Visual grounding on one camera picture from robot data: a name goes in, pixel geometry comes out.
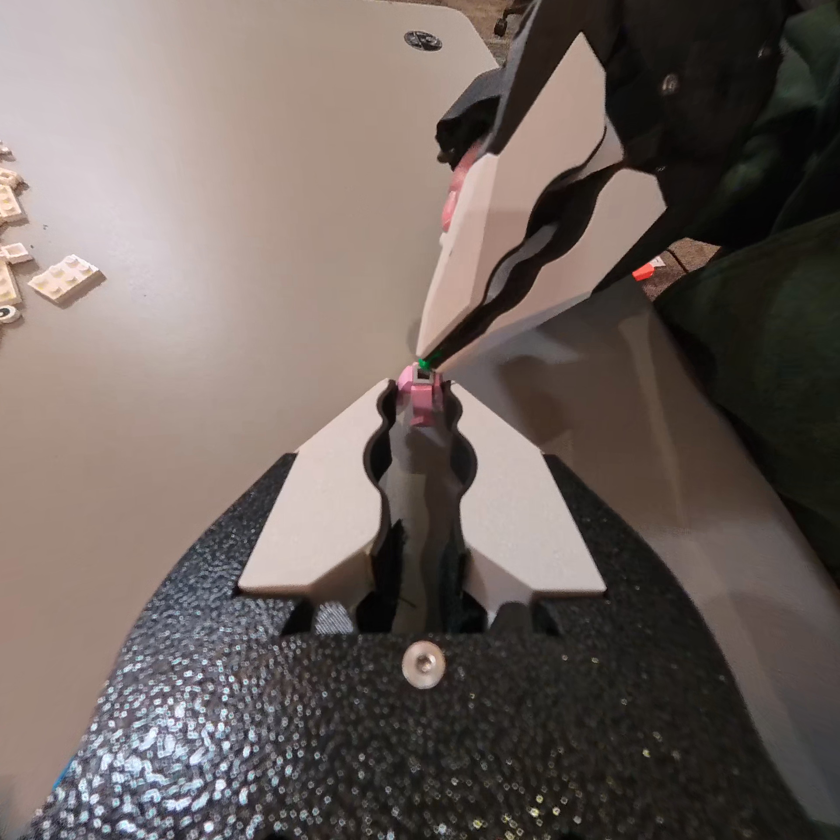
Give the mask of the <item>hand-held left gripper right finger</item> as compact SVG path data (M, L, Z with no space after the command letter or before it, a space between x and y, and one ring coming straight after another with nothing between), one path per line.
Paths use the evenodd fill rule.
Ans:
M462 385L445 384L455 545L464 591L485 610L602 596L606 584L542 450Z

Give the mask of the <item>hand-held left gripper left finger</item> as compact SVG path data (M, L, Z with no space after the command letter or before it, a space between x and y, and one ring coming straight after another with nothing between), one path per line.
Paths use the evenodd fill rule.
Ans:
M402 524L382 488L397 396L394 380L378 382L299 447L241 592L344 606L399 594Z

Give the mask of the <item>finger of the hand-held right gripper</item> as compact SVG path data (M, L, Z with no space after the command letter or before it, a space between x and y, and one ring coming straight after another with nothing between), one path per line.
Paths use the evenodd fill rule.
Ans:
M571 233L539 220L541 202L562 193L608 134L606 70L586 33L530 40L514 53L496 121L464 178L440 237L440 255L419 323L416 356L458 360L495 334L519 331L536 300L538 263L581 238L603 181L572 192Z
M432 344L444 373L587 299L666 210L658 178L609 167L562 190L560 219L495 266L481 299Z

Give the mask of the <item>light pink lego piece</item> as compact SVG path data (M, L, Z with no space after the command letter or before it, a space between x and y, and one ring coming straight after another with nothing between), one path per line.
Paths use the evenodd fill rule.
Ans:
M396 381L401 404L411 407L413 427L432 427L445 407L444 381L440 373L420 371L409 364Z

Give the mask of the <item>person's right forearm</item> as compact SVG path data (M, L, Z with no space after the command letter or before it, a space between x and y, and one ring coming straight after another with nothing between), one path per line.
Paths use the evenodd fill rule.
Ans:
M838 2L788 18L765 109L720 185L704 236L740 249L824 220L838 231Z

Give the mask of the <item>pile of white lego pieces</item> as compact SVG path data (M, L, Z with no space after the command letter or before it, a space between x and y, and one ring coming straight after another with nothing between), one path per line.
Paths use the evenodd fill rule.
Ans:
M28 216L20 202L20 193L25 180L10 167L14 154L1 142L1 229L21 225ZM35 255L32 246L21 242L1 243L1 325L16 323L23 317L24 296L18 282L20 267L33 267ZM90 261L78 255L68 255L54 265L36 271L26 279L26 288L37 296L59 308L86 295L90 289L100 285L105 277L102 271Z

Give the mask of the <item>person's right hand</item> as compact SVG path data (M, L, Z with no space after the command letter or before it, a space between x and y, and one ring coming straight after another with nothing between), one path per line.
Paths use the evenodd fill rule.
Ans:
M448 184L448 194L444 202L441 216L443 233L447 233L447 231L449 231L467 174L476 160L480 157L481 147L482 140L474 142L461 157L452 172Z

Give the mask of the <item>person's green hoodie torso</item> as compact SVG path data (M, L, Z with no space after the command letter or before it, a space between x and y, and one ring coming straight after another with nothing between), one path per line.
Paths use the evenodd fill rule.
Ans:
M679 279L654 307L825 565L838 565L839 219Z

